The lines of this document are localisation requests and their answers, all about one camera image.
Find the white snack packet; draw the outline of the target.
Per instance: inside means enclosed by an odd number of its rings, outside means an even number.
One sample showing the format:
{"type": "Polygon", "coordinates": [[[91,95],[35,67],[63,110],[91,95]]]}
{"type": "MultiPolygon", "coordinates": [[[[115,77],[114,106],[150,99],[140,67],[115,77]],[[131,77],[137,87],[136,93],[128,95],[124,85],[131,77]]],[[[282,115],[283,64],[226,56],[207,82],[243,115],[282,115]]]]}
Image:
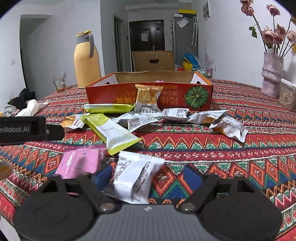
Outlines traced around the white snack packet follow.
{"type": "Polygon", "coordinates": [[[113,179],[103,193],[130,204],[148,204],[152,178],[164,163],[163,158],[121,151],[113,179]]]}

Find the pink snack packet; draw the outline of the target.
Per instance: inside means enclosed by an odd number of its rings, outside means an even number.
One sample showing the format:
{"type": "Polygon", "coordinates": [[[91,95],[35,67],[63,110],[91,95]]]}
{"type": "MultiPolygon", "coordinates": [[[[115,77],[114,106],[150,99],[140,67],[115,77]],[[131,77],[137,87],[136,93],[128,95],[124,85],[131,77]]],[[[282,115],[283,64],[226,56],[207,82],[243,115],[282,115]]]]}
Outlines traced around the pink snack packet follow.
{"type": "Polygon", "coordinates": [[[101,168],[106,151],[105,144],[68,149],[55,174],[62,179],[76,178],[83,173],[93,174],[101,168]]]}

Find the pumpkin oat cracker packet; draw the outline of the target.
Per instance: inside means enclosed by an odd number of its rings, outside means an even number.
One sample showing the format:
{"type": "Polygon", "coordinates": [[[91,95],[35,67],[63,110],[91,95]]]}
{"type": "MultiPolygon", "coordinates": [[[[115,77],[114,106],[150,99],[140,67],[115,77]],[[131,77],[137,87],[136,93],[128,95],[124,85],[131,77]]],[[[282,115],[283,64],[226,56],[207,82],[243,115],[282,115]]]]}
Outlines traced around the pumpkin oat cracker packet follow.
{"type": "Polygon", "coordinates": [[[60,123],[63,127],[64,132],[72,132],[75,130],[83,129],[85,123],[81,120],[81,118],[88,114],[74,114],[66,116],[60,123]]]}

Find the green white bar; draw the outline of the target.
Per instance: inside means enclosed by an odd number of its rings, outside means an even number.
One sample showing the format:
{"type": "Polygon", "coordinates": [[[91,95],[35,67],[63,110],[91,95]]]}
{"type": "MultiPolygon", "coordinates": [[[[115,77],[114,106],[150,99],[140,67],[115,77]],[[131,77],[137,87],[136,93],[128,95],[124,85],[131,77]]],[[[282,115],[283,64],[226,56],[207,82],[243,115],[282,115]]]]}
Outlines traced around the green white bar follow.
{"type": "Polygon", "coordinates": [[[128,113],[135,107],[135,104],[84,104],[82,108],[87,113],[128,113]]]}
{"type": "Polygon", "coordinates": [[[86,114],[80,119],[106,143],[110,155],[119,153],[140,141],[139,137],[102,113],[86,114]]]}

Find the white orange packet far right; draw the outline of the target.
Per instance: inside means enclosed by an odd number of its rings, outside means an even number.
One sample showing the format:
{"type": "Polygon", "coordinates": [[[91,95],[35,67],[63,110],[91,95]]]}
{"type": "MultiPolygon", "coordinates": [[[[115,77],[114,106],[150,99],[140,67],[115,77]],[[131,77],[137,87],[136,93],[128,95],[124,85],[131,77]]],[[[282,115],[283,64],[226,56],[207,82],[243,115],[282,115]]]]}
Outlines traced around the white orange packet far right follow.
{"type": "Polygon", "coordinates": [[[218,133],[225,135],[228,138],[245,143],[248,133],[246,127],[239,121],[229,116],[222,116],[213,121],[210,128],[218,133]]]}

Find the patterned red tablecloth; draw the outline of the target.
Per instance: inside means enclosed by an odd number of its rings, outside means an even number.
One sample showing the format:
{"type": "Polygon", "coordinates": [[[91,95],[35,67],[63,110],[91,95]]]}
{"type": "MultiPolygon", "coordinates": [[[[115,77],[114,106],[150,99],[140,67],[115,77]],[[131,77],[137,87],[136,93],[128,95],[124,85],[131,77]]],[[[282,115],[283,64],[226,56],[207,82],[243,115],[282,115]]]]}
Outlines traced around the patterned red tablecloth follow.
{"type": "MultiPolygon", "coordinates": [[[[202,173],[221,178],[244,175],[280,210],[283,222],[277,240],[295,240],[295,113],[258,87],[213,80],[211,109],[225,109],[243,123],[244,143],[206,126],[156,122],[136,131],[140,142],[132,152],[166,160],[152,179],[152,203],[181,204],[192,194],[183,168],[193,165],[202,173]]],[[[14,167],[1,181],[1,219],[13,228],[13,216],[22,201],[55,174],[65,150],[75,145],[100,145],[88,127],[69,132],[57,142],[28,142],[1,147],[1,160],[14,167]]]]}

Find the glass cup with drink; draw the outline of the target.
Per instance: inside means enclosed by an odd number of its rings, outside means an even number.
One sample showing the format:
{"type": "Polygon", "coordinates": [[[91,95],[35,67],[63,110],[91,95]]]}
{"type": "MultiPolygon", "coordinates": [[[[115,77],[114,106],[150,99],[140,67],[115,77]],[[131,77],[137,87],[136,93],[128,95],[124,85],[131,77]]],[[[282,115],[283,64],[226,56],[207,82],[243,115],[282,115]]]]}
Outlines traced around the glass cup with drink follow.
{"type": "Polygon", "coordinates": [[[56,87],[57,92],[64,91],[66,89],[66,73],[61,72],[59,76],[54,76],[53,83],[56,87]]]}

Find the white packet barcode centre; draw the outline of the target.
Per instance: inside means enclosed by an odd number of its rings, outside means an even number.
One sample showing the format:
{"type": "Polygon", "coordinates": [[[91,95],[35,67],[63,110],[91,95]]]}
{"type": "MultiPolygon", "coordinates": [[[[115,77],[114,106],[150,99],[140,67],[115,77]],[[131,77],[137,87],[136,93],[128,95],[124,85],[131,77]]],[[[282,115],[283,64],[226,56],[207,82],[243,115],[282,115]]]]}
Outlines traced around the white packet barcode centre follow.
{"type": "Polygon", "coordinates": [[[138,113],[125,113],[111,120],[128,129],[130,132],[134,132],[142,126],[159,121],[157,118],[138,113]]]}

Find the orange cardboard snack box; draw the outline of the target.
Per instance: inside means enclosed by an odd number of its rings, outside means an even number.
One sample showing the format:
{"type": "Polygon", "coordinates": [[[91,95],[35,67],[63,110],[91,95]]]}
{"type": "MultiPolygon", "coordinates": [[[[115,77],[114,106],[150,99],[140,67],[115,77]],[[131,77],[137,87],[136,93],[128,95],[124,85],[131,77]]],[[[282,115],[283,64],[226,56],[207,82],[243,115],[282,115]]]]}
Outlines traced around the orange cardboard snack box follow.
{"type": "Polygon", "coordinates": [[[116,72],[86,86],[90,104],[156,104],[159,109],[209,110],[213,84],[193,71],[116,72]]]}

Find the yellow thermos jug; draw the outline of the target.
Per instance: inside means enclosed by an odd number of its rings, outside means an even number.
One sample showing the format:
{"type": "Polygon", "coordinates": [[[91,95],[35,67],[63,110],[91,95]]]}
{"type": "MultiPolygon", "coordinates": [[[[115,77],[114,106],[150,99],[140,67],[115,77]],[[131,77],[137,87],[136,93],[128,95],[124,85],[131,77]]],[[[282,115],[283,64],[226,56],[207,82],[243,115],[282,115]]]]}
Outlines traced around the yellow thermos jug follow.
{"type": "Polygon", "coordinates": [[[76,35],[74,69],[79,89],[101,78],[99,54],[91,30],[76,35]]]}

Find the woven tissue box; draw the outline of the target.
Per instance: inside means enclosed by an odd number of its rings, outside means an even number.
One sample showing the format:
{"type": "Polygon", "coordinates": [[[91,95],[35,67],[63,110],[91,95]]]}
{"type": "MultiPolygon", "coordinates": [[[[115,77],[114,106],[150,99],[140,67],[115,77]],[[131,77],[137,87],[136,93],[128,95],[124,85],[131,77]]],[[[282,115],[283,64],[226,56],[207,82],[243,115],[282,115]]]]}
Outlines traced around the woven tissue box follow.
{"type": "Polygon", "coordinates": [[[296,85],[285,79],[281,80],[279,102],[289,111],[296,111],[296,85]]]}

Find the brown cardboard carton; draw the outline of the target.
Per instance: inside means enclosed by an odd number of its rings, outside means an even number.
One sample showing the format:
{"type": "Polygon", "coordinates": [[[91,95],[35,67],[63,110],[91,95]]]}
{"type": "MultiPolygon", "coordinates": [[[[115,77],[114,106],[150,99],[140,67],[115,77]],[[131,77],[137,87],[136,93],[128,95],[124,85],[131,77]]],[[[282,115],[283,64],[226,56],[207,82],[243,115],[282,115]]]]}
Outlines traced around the brown cardboard carton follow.
{"type": "Polygon", "coordinates": [[[150,70],[175,70],[173,51],[132,51],[135,72],[150,70]]]}

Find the grey refrigerator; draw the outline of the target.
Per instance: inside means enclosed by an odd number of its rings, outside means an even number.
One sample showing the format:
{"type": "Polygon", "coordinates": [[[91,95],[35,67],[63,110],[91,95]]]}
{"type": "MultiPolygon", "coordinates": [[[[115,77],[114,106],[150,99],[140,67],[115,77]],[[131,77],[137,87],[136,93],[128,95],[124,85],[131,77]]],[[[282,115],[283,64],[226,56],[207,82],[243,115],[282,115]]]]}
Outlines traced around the grey refrigerator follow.
{"type": "Polygon", "coordinates": [[[196,37],[197,18],[187,17],[172,17],[172,30],[173,30],[173,52],[175,64],[182,65],[185,54],[193,54],[198,56],[198,41],[196,37]]]}

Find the dried pink flowers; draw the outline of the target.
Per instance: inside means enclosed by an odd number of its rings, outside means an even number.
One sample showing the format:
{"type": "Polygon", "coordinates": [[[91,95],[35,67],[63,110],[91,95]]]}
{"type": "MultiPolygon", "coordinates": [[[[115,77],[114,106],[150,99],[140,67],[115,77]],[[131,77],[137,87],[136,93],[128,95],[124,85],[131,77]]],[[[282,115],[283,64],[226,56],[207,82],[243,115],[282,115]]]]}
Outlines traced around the dried pink flowers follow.
{"type": "Polygon", "coordinates": [[[254,38],[260,34],[266,53],[276,54],[283,59],[289,51],[295,52],[295,31],[290,29],[292,24],[295,25],[295,16],[291,15],[288,28],[285,29],[275,23],[275,17],[280,16],[280,10],[272,4],[268,4],[266,8],[273,18],[273,27],[261,28],[254,15],[253,1],[245,0],[240,3],[241,12],[254,19],[255,25],[249,27],[249,30],[254,38]]]}

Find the dark entrance door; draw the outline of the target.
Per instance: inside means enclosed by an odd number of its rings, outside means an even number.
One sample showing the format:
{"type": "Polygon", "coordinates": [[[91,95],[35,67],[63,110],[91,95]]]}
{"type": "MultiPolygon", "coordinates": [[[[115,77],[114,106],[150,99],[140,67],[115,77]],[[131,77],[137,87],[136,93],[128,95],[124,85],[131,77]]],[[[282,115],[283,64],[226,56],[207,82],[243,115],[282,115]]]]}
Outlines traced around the dark entrance door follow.
{"type": "Polygon", "coordinates": [[[165,50],[164,20],[129,22],[131,51],[165,50]]]}

